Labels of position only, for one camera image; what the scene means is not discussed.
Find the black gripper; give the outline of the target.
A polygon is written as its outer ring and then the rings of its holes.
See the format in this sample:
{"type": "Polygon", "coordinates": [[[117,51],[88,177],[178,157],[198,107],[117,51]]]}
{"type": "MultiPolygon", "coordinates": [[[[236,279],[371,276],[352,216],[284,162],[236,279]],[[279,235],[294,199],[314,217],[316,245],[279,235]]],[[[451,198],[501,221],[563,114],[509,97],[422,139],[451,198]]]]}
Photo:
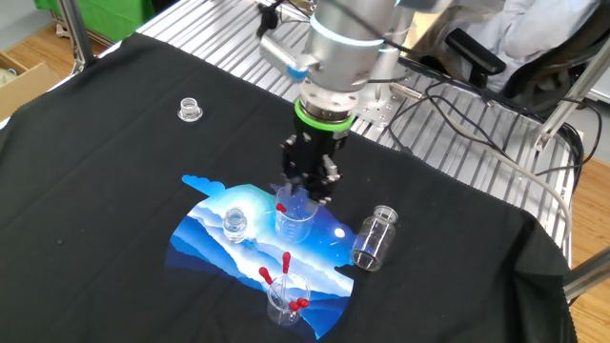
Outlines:
{"type": "Polygon", "coordinates": [[[309,187],[309,197],[320,205],[332,201],[332,192],[341,180],[333,161],[343,148],[349,130],[329,131],[294,116],[295,133],[282,144],[282,169],[285,188],[290,195],[309,187]]]}

